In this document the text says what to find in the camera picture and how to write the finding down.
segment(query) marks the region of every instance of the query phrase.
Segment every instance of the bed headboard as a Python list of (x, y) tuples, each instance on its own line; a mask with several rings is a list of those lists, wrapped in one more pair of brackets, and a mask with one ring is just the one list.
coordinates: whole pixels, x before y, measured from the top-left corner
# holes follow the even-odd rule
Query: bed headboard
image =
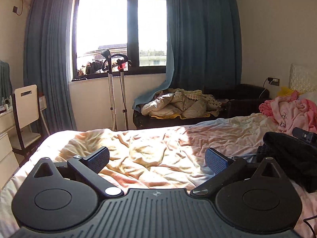
[(300, 93), (317, 90), (317, 67), (291, 65), (289, 88)]

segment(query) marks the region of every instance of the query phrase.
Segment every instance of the triangular cutout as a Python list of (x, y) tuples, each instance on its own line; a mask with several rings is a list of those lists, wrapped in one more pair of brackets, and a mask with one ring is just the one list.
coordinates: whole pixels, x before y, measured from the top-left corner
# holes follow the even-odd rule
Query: triangular cutout
[(266, 164), (265, 169), (262, 173), (262, 176), (272, 177), (272, 178), (280, 178), (278, 171), (276, 171), (273, 164)]
[(44, 176), (52, 176), (53, 172), (50, 168), (48, 163), (43, 163), (37, 170), (36, 174), (34, 175), (35, 178), (44, 177)]

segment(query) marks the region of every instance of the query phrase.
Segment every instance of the electrical outlet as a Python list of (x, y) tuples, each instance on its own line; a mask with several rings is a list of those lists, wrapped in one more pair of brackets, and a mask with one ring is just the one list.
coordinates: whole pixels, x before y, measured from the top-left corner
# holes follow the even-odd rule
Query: electrical outlet
[(267, 78), (269, 84), (274, 85), (274, 86), (279, 86), (280, 85), (280, 79), (276, 78)]

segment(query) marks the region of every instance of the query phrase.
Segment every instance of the white logo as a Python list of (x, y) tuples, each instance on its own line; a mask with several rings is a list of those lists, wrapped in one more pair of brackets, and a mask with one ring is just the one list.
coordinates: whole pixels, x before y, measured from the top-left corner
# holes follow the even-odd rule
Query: white logo
[(156, 196), (156, 197), (160, 196), (161, 194), (162, 193), (160, 193), (159, 191), (153, 192), (153, 195)]

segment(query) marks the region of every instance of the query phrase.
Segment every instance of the sky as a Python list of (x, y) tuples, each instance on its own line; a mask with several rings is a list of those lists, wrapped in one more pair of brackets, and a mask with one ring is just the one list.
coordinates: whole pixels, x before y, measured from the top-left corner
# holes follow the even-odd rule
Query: sky
[[(77, 56), (127, 43), (127, 0), (79, 0)], [(139, 49), (166, 51), (166, 0), (138, 0)]]

